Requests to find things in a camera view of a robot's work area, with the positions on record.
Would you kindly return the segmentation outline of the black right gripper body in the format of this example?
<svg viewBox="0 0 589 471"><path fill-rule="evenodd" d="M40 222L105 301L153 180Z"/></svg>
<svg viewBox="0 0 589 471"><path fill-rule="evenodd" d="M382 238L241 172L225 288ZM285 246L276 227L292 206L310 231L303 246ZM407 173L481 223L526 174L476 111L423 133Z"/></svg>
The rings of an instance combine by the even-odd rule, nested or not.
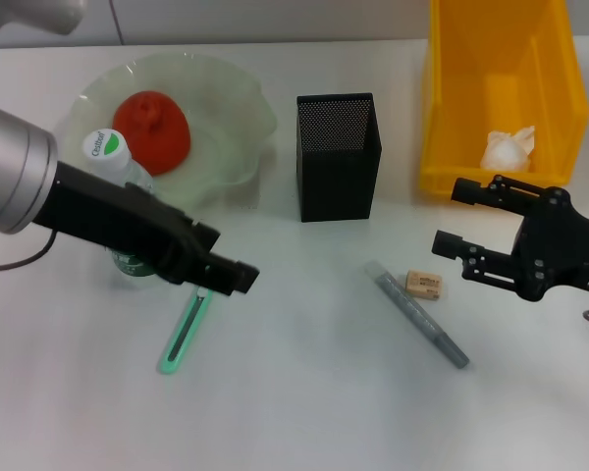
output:
<svg viewBox="0 0 589 471"><path fill-rule="evenodd" d="M533 200L512 255L521 270L515 292L524 300L537 302L560 286L589 291L589 219L562 188L546 188Z"/></svg>

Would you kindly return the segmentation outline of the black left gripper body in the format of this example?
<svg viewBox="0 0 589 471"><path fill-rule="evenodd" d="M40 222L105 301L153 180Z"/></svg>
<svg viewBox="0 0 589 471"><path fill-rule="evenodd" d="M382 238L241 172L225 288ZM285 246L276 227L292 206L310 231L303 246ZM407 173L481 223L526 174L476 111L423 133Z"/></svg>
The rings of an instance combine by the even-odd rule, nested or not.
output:
<svg viewBox="0 0 589 471"><path fill-rule="evenodd" d="M33 221L134 255L175 285L222 283L222 268L210 255L219 233L134 184L120 187L60 163Z"/></svg>

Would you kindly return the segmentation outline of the white paper ball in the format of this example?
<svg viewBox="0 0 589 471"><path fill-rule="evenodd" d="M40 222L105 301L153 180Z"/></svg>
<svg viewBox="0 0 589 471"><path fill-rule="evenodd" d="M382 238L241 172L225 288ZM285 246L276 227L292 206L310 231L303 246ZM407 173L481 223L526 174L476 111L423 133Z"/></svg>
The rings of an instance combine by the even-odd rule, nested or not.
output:
<svg viewBox="0 0 589 471"><path fill-rule="evenodd" d="M526 172L530 168L530 154L534 147L534 126L515 134L491 131L487 136L480 168L495 172Z"/></svg>

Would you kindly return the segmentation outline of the clear water bottle green label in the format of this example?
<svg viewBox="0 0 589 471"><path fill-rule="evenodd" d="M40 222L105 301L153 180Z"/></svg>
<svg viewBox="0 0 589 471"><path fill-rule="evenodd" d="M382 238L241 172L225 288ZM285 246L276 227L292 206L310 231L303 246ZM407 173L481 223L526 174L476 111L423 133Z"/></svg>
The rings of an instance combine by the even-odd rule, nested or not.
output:
<svg viewBox="0 0 589 471"><path fill-rule="evenodd" d="M89 170L98 178L125 187L133 183L154 193L153 178L133 158L123 135L111 129L90 133L82 143L82 153ZM107 249L126 288L151 288L159 284L159 278L146 264L134 255Z"/></svg>

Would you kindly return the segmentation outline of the green utility knife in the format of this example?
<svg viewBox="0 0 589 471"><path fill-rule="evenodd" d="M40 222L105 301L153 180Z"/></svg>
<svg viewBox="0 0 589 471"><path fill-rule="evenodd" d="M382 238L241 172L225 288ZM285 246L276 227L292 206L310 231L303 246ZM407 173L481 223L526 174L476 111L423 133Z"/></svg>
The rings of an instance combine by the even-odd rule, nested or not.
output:
<svg viewBox="0 0 589 471"><path fill-rule="evenodd" d="M159 359L157 370L163 375L175 374L205 317L213 292L207 288L195 288L179 322Z"/></svg>

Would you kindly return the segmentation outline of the red-orange orange fruit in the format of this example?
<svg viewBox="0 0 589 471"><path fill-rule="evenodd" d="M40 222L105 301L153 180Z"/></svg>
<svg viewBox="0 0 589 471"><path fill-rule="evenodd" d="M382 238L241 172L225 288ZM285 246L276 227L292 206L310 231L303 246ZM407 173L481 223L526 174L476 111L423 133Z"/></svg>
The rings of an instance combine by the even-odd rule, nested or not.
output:
<svg viewBox="0 0 589 471"><path fill-rule="evenodd" d="M127 98L114 114L112 129L125 138L133 158L153 177L174 171L190 153L186 116L161 92L146 90Z"/></svg>

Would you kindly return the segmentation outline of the small tan eraser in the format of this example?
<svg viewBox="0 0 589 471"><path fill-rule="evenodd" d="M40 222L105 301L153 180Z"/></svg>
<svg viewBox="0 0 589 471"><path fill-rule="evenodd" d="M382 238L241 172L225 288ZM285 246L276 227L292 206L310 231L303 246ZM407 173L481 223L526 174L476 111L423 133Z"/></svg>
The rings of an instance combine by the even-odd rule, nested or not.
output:
<svg viewBox="0 0 589 471"><path fill-rule="evenodd" d="M409 270L405 278L405 289L414 297L438 300L443 292L443 278L436 274Z"/></svg>

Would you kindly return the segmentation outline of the grey marker pen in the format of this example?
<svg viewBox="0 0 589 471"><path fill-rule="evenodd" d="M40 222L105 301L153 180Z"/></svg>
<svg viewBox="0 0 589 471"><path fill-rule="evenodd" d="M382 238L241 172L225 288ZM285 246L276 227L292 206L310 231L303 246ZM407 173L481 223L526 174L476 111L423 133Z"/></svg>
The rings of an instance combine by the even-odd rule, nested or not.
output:
<svg viewBox="0 0 589 471"><path fill-rule="evenodd" d="M375 285L397 306L403 315L434 344L457 369L465 368L470 360L455 344L447 332L427 313L405 288L377 261L365 265L367 275Z"/></svg>

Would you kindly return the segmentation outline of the green glass fruit plate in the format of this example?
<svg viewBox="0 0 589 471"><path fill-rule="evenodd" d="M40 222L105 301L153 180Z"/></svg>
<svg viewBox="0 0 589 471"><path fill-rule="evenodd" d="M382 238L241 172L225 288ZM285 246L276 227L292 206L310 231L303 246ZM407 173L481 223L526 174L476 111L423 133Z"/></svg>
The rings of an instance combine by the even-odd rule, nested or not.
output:
<svg viewBox="0 0 589 471"><path fill-rule="evenodd" d="M151 54L92 82L74 102L59 133L61 159L85 169L85 137L109 127L121 103L142 91L172 98L189 126L191 147L185 162L155 180L163 201L188 212L204 199L254 178L277 127L260 81L230 62L189 52Z"/></svg>

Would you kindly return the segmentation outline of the black mesh pen holder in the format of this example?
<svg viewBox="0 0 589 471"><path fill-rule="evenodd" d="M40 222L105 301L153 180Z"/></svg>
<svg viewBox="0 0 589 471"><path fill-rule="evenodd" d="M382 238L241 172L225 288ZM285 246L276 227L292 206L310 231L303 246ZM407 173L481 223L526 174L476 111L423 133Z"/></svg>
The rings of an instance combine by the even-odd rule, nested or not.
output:
<svg viewBox="0 0 589 471"><path fill-rule="evenodd" d="M382 153L373 95L303 95L296 107L300 220L367 219Z"/></svg>

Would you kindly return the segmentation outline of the yellow plastic bin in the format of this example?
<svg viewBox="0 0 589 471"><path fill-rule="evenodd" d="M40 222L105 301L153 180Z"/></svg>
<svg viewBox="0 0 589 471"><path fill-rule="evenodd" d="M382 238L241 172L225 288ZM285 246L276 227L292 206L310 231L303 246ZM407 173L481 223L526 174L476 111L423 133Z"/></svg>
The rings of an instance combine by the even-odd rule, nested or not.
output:
<svg viewBox="0 0 589 471"><path fill-rule="evenodd" d="M450 197L459 178L488 183L480 163L492 131L535 130L524 172L564 186L589 119L565 0L430 0L422 75L419 187Z"/></svg>

